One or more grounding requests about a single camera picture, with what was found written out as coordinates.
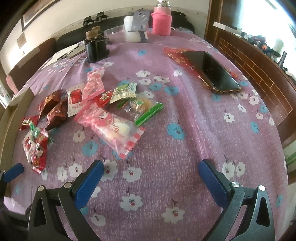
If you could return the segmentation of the red chocolate bar packet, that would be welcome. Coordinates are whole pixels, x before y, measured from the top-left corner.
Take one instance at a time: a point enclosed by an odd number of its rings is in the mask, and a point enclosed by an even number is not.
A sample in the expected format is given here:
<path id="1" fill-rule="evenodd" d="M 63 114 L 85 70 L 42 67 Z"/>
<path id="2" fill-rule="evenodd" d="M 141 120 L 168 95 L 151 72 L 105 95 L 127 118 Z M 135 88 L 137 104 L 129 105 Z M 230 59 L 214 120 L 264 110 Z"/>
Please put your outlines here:
<path id="1" fill-rule="evenodd" d="M 20 131 L 28 130 L 30 129 L 30 124 L 32 123 L 34 126 L 37 126 L 39 121 L 39 116 L 34 115 L 31 117 L 24 117 L 20 126 Z"/>

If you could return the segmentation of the small pink bunny snack bag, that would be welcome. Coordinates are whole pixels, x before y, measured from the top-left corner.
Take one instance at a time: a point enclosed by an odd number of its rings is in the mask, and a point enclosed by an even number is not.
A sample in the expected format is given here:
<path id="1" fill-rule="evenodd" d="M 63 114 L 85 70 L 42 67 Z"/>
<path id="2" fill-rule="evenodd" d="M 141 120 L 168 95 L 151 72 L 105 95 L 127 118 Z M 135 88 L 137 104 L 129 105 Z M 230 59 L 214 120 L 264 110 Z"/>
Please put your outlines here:
<path id="1" fill-rule="evenodd" d="M 87 102 L 105 91 L 102 77 L 105 68 L 95 69 L 87 73 L 87 83 L 82 92 L 82 101 Z"/>

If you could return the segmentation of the red white figure snack packet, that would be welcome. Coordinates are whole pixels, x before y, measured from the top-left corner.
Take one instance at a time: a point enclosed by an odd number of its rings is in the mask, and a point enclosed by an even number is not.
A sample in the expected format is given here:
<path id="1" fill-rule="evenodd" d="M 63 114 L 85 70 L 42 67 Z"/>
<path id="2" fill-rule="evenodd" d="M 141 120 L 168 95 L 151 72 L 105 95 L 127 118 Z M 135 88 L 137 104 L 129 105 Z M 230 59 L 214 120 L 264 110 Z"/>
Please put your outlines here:
<path id="1" fill-rule="evenodd" d="M 32 170 L 38 174 L 41 174 L 46 167 L 48 141 L 49 135 L 44 129 L 29 131 L 22 141 L 27 161 Z"/>

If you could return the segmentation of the green white candy packet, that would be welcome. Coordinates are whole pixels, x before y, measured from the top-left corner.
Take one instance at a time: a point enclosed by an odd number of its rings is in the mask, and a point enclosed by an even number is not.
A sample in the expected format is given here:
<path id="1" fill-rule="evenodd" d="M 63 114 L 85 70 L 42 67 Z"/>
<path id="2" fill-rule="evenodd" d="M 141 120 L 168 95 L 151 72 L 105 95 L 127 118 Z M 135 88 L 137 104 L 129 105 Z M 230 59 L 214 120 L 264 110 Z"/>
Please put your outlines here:
<path id="1" fill-rule="evenodd" d="M 114 103 L 127 98 L 135 98 L 137 97 L 136 90 L 137 83 L 126 83 L 120 85 L 116 89 L 114 89 L 109 103 Z"/>

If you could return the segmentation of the green clear cake packet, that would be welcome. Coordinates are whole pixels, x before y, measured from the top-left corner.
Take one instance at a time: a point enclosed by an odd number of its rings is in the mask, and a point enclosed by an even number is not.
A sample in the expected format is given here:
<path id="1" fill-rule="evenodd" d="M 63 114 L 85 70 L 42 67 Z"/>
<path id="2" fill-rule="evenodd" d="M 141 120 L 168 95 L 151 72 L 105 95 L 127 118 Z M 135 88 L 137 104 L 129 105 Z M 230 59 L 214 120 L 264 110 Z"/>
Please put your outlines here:
<path id="1" fill-rule="evenodd" d="M 150 91 L 143 91 L 136 97 L 122 100 L 117 107 L 128 113 L 134 124 L 140 127 L 159 113 L 164 105 L 155 101 Z"/>

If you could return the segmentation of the cardboard tray box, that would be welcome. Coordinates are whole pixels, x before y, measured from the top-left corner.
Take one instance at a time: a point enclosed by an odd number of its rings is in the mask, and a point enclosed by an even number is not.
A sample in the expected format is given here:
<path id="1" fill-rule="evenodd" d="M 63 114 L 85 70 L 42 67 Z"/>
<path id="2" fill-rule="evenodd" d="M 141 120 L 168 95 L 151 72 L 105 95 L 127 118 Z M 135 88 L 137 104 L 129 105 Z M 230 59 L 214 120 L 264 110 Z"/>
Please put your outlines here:
<path id="1" fill-rule="evenodd" d="M 33 99 L 34 94 L 28 88 L 12 100 L 1 115 L 1 170 L 11 167 L 16 137 Z"/>

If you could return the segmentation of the pink sleeved thermos bottle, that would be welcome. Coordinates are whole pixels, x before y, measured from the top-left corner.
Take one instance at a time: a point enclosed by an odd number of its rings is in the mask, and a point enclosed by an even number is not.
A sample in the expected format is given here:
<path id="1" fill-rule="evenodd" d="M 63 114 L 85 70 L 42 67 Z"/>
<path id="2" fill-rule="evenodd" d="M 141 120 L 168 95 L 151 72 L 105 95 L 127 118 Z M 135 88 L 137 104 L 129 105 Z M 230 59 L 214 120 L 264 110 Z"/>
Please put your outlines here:
<path id="1" fill-rule="evenodd" d="M 158 1 L 152 15 L 152 33 L 159 36 L 171 34 L 171 5 L 170 1 Z"/>

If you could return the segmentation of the white plastic cup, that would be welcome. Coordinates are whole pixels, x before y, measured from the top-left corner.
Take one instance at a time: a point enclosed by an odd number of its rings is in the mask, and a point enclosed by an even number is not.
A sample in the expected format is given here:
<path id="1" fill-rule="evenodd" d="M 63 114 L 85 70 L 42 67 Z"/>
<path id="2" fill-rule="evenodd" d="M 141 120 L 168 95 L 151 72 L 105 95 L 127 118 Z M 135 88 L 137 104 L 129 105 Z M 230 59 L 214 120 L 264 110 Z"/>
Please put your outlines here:
<path id="1" fill-rule="evenodd" d="M 123 22 L 125 41 L 129 43 L 137 43 L 141 41 L 139 32 L 132 30 L 133 16 L 125 16 Z"/>

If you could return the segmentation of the black smartphone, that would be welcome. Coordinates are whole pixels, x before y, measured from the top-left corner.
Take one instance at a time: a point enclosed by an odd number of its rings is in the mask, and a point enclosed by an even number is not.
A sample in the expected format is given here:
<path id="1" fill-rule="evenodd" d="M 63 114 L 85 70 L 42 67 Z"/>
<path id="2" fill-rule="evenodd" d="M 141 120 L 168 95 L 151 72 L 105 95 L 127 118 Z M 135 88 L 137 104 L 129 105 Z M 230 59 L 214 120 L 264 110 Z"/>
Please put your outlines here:
<path id="1" fill-rule="evenodd" d="M 237 81 L 209 53 L 184 51 L 183 55 L 214 94 L 241 92 L 241 86 Z"/>

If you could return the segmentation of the wooden sideboard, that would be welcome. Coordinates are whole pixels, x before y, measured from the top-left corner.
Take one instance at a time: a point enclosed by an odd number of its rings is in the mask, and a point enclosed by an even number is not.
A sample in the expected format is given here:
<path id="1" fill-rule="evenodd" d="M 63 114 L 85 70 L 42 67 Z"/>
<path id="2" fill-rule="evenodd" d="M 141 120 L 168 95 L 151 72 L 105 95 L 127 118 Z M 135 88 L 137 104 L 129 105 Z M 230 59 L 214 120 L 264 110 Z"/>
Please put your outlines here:
<path id="1" fill-rule="evenodd" d="M 275 121 L 282 147 L 295 141 L 295 85 L 257 47 L 208 22 L 204 39 L 213 44 L 250 81 Z"/>

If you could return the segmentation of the small red candy packet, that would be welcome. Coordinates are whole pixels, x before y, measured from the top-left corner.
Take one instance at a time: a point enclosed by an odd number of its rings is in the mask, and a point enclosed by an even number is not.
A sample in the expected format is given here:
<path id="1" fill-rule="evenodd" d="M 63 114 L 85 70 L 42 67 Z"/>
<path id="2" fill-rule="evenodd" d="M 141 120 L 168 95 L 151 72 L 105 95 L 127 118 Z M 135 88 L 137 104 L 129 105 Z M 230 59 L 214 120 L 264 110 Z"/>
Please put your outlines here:
<path id="1" fill-rule="evenodd" d="M 113 96 L 113 90 L 102 92 L 100 95 L 93 98 L 94 102 L 97 104 L 99 108 L 104 108 L 109 104 L 111 98 Z"/>

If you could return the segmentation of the framed wall picture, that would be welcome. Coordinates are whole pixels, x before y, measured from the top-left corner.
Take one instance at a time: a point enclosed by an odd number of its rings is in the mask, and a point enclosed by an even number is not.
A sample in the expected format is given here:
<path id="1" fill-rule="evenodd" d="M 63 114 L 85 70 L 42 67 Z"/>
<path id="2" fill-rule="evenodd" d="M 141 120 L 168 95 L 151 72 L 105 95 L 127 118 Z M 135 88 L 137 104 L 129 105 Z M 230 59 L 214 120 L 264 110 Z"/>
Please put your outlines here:
<path id="1" fill-rule="evenodd" d="M 59 0 L 39 0 L 31 4 L 21 17 L 22 31 L 24 32 L 36 18 L 57 2 Z"/>

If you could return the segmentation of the purple floral tablecloth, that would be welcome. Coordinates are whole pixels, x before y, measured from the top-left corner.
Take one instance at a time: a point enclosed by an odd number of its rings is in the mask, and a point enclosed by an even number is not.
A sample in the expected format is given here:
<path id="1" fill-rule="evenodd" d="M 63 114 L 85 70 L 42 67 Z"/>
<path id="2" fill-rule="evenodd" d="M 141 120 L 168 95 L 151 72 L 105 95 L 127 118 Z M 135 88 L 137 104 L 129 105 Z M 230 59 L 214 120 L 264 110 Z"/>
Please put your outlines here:
<path id="1" fill-rule="evenodd" d="M 240 93 L 215 95 L 201 80 L 175 63 L 163 49 L 206 51 L 242 85 Z M 274 120 L 243 74 L 207 42 L 191 34 L 150 35 L 149 42 L 118 43 L 109 57 L 88 63 L 81 54 L 39 69 L 27 82 L 34 93 L 27 116 L 52 92 L 87 81 L 87 73 L 104 67 L 104 87 L 129 83 L 137 92 L 164 105 L 144 124 L 145 132 L 126 159 L 92 129 L 67 120 L 50 132 L 46 168 L 35 173 L 18 133 L 13 161 L 25 171 L 11 183 L 6 204 L 24 212 L 40 185 L 60 187 L 105 159 L 105 172 L 87 207 L 86 220 L 102 240 L 202 240 L 221 213 L 198 173 L 210 159 L 230 181 L 244 187 L 264 185 L 273 210 L 278 240 L 285 220 L 287 169 Z"/>

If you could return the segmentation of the dark red snack bag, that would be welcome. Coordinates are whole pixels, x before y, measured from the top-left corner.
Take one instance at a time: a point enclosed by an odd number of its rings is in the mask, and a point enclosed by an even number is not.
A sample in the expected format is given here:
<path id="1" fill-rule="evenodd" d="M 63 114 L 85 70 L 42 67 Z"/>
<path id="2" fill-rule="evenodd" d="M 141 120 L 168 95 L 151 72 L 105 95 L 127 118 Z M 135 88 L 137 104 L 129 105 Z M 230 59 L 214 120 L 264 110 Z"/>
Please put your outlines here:
<path id="1" fill-rule="evenodd" d="M 59 127 L 67 118 L 68 99 L 64 98 L 48 114 L 45 130 Z"/>
<path id="2" fill-rule="evenodd" d="M 56 90 L 41 101 L 38 105 L 39 119 L 46 116 L 60 102 L 62 92 L 62 90 Z"/>

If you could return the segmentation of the large pink bunny snack bag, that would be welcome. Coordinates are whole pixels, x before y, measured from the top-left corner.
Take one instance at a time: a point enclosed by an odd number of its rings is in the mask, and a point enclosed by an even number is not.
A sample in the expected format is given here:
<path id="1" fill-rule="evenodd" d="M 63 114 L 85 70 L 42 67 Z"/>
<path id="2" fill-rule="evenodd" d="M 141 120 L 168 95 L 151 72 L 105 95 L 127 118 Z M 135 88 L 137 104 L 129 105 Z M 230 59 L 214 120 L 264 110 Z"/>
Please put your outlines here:
<path id="1" fill-rule="evenodd" d="M 88 102 L 74 117 L 74 121 L 91 128 L 121 158 L 125 159 L 145 132 L 145 128 Z"/>

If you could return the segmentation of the white paper sheet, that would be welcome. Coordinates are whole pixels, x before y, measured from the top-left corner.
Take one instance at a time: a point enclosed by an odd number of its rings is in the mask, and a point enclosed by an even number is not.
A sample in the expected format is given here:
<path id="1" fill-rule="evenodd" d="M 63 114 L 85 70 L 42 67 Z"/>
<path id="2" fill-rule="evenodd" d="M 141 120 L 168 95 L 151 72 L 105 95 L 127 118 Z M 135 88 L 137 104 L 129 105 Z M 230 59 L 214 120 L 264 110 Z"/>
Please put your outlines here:
<path id="1" fill-rule="evenodd" d="M 56 61 L 64 58 L 68 58 L 68 55 L 73 55 L 72 52 L 74 53 L 82 53 L 85 51 L 85 45 L 82 42 L 79 42 L 77 44 L 71 45 L 67 48 L 64 48 L 58 52 L 56 52 L 43 66 L 42 69 L 45 67 L 55 63 Z"/>

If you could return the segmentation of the black holder with corks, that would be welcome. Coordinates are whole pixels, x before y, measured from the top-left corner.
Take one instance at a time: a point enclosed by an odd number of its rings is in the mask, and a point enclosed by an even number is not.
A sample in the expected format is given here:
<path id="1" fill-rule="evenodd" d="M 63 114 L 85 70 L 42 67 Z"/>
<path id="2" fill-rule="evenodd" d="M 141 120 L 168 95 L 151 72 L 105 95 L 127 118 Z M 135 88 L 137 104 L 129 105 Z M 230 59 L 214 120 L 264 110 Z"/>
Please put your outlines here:
<path id="1" fill-rule="evenodd" d="M 85 33 L 85 52 L 89 63 L 96 63 L 109 56 L 107 40 L 100 26 L 93 27 Z"/>

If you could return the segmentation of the green candy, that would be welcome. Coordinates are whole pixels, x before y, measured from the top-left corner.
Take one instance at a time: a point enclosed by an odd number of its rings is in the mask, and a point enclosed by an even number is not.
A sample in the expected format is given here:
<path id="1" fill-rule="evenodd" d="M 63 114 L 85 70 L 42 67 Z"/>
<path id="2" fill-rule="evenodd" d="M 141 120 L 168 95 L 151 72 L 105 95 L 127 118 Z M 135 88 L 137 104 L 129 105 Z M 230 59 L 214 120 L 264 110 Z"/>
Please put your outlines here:
<path id="1" fill-rule="evenodd" d="M 30 134 L 34 137 L 35 143 L 44 141 L 47 145 L 50 145 L 54 142 L 44 128 L 36 127 L 32 123 L 30 124 Z"/>

